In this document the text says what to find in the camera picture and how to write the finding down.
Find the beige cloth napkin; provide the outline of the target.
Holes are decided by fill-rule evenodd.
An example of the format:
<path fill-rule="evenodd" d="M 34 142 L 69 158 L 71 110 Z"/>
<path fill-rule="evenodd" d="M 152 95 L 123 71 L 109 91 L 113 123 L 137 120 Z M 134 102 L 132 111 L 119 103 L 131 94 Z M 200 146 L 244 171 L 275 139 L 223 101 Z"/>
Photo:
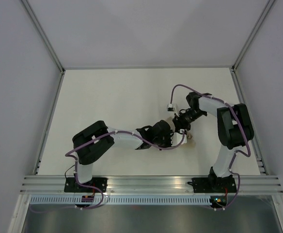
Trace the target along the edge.
<path fill-rule="evenodd" d="M 173 135 L 174 132 L 178 132 L 178 131 L 176 131 L 176 127 L 175 127 L 175 125 L 174 125 L 174 123 L 172 121 L 172 117 L 167 118 L 165 121 L 169 124 L 169 126 L 170 126 L 170 128 L 172 130 L 172 135 Z M 187 130 L 185 130 L 185 131 L 186 131 L 187 143 L 188 143 L 188 142 L 190 142 L 192 140 L 193 136 L 192 136 L 190 131 L 187 131 Z"/>

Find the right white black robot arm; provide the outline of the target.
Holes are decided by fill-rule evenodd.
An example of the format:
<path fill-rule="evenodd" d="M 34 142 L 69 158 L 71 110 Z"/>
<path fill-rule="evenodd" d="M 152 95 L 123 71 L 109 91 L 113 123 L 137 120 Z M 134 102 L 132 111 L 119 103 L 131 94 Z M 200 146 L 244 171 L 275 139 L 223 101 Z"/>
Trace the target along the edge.
<path fill-rule="evenodd" d="M 221 148 L 214 165 L 210 168 L 206 179 L 192 180 L 192 186 L 201 185 L 213 192 L 223 188 L 235 188 L 232 171 L 238 153 L 251 156 L 249 141 L 254 137 L 254 130 L 248 108 L 240 103 L 231 106 L 227 102 L 209 93 L 190 92 L 186 96 L 188 109 L 180 110 L 172 119 L 175 131 L 189 131 L 191 124 L 208 114 L 217 119 L 217 133 Z"/>

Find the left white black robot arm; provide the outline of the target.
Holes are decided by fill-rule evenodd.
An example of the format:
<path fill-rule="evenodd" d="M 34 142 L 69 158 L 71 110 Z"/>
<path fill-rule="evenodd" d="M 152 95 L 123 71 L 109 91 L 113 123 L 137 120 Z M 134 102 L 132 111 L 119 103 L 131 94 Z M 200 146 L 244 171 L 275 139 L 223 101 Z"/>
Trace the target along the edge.
<path fill-rule="evenodd" d="M 153 146 L 169 148 L 172 137 L 173 131 L 164 120 L 127 133 L 108 127 L 102 120 L 95 122 L 72 138 L 73 150 L 78 157 L 76 188 L 81 192 L 92 188 L 93 163 L 111 147 L 132 150 L 146 150 Z"/>

